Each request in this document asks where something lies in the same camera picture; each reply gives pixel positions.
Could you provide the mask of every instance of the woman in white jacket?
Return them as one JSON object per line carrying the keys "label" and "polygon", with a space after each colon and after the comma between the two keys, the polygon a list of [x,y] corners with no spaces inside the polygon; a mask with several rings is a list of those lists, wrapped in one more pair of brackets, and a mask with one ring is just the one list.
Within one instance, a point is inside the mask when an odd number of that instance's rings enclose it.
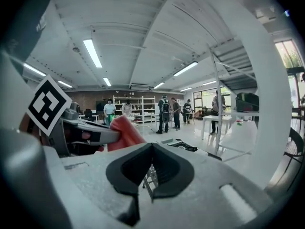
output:
{"label": "woman in white jacket", "polygon": [[130,116],[132,114],[132,104],[130,103],[129,99],[127,99],[126,102],[123,104],[122,113],[126,116]]}

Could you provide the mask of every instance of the backpack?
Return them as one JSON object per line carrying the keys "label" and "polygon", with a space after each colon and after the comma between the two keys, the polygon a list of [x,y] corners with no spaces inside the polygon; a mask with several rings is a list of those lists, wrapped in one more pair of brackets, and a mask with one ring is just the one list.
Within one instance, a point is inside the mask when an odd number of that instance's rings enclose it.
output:
{"label": "backpack", "polygon": [[161,107],[161,112],[163,112],[163,113],[169,113],[169,111],[170,111],[170,105],[169,105],[169,103],[168,103],[168,100],[162,99],[162,101],[163,101],[163,104],[162,104],[162,107]]}

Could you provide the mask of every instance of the brown wall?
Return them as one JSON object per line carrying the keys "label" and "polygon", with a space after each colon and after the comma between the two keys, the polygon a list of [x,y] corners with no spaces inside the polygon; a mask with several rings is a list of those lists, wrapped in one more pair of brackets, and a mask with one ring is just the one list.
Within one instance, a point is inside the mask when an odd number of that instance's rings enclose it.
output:
{"label": "brown wall", "polygon": [[[85,91],[85,92],[67,92],[66,94],[74,101],[79,104],[82,110],[92,109],[95,110],[95,102],[101,101],[103,99],[115,97],[156,97],[156,102],[158,102],[163,94],[151,93],[151,92],[133,92],[134,96],[129,95],[132,91]],[[166,94],[167,98],[170,100],[172,97],[175,99],[183,99],[183,95],[179,94]]]}

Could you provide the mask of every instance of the white ceiling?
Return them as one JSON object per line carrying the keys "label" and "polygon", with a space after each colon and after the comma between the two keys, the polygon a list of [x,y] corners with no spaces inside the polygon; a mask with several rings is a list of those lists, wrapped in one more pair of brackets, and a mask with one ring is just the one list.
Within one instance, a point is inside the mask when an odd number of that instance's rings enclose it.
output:
{"label": "white ceiling", "polygon": [[[278,13],[273,0],[238,1],[258,19],[273,20]],[[27,63],[77,90],[105,88],[108,77],[112,89],[165,81],[160,90],[178,91],[213,79],[208,46],[215,56],[245,52],[205,0],[51,0],[45,17],[47,26]],[[103,68],[95,67],[85,39],[93,39]],[[198,66],[173,77],[194,60]],[[223,78],[232,74],[224,66],[217,69]]]}

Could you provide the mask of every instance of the fluorescent ceiling light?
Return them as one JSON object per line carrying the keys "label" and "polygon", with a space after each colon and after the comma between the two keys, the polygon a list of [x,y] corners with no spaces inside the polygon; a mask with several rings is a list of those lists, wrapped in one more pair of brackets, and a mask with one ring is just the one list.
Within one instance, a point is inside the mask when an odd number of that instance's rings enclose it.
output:
{"label": "fluorescent ceiling light", "polygon": [[209,85],[209,84],[213,84],[213,83],[216,83],[216,81],[204,83],[203,86],[206,86],[206,85]]}
{"label": "fluorescent ceiling light", "polygon": [[184,92],[184,91],[187,91],[187,90],[190,90],[190,89],[192,89],[192,87],[189,87],[189,88],[186,88],[184,90],[181,90],[180,92]]}
{"label": "fluorescent ceiling light", "polygon": [[99,60],[99,57],[96,54],[93,41],[91,39],[84,40],[84,44],[87,48],[88,53],[90,54],[90,57],[92,58],[92,61],[94,62],[95,66],[97,68],[102,68],[101,62]]}
{"label": "fluorescent ceiling light", "polygon": [[65,82],[58,81],[58,83],[63,84],[63,85],[65,85],[65,86],[69,87],[69,88],[72,88],[72,86],[70,86],[70,85],[66,84]]}
{"label": "fluorescent ceiling light", "polygon": [[110,84],[110,82],[109,82],[109,80],[108,80],[107,77],[105,77],[105,78],[103,78],[103,79],[104,79],[104,81],[106,82],[107,86],[111,86],[111,84]]}
{"label": "fluorescent ceiling light", "polygon": [[159,86],[162,86],[163,84],[164,84],[164,82],[161,82],[160,84],[156,85],[156,86],[154,87],[154,89],[157,89]]}
{"label": "fluorescent ceiling light", "polygon": [[27,63],[24,63],[23,66],[26,67],[26,68],[28,68],[28,69],[31,70],[31,71],[34,71],[35,73],[37,73],[37,74],[39,74],[39,75],[46,76],[45,73],[42,73],[41,71],[36,70],[35,68],[33,68],[32,66],[28,65]]}
{"label": "fluorescent ceiling light", "polygon": [[182,70],[180,70],[176,74],[174,74],[174,76],[178,76],[178,75],[182,74],[183,72],[186,72],[187,70],[193,68],[197,64],[198,64],[198,62],[193,62],[193,63],[189,64],[188,66],[186,66],[185,68],[183,68]]}

